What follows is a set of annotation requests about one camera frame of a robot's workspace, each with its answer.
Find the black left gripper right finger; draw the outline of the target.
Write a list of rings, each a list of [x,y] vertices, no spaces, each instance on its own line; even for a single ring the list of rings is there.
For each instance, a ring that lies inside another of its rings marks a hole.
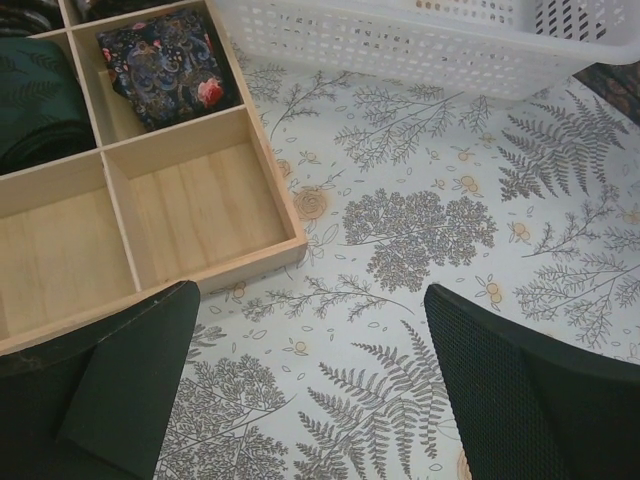
[[[424,307],[475,479],[636,479],[639,368],[432,284]]]

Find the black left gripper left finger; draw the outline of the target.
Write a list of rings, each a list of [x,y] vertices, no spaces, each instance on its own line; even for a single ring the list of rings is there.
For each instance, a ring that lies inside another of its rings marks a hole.
[[[152,478],[199,305],[182,281],[2,356],[2,478]]]

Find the brown paisley patterned tie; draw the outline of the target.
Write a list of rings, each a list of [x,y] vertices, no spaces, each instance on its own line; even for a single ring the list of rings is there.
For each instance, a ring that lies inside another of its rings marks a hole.
[[[639,124],[640,65],[596,63],[574,77],[612,105],[634,124]]]

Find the wooden compartment tray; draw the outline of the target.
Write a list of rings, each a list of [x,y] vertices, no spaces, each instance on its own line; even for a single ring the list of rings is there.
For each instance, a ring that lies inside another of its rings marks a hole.
[[[204,293],[297,262],[307,238],[211,1],[236,106],[152,133],[112,89],[95,36],[177,3],[92,22],[70,1],[47,33],[72,62],[92,150],[1,179],[1,351],[120,312],[181,280]]]

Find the rolled dark green tie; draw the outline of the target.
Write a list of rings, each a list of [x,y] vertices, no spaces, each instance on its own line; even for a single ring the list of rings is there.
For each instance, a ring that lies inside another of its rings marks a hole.
[[[1,173],[96,147],[83,92],[62,48],[1,40]]]

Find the rolled navy paisley rose tie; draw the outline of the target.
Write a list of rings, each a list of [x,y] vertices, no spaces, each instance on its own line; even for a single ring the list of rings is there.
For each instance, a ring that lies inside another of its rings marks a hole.
[[[192,8],[95,37],[113,90],[130,103],[148,132],[239,103],[226,56]]]

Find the white plastic mesh basket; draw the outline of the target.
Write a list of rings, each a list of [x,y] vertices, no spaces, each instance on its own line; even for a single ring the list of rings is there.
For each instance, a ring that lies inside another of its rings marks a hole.
[[[246,52],[522,100],[639,58],[635,1],[220,1]]]

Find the rolled black white floral tie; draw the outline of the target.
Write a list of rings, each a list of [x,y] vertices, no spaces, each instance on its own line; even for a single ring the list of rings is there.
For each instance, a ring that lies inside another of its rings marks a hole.
[[[2,37],[28,37],[63,27],[57,1],[1,0],[0,9]]]

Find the rolled brown blue floral tie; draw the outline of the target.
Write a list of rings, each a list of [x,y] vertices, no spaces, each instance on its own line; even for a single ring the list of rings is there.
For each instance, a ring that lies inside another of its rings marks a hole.
[[[82,21],[88,22],[176,2],[177,0],[74,0],[72,4]]]

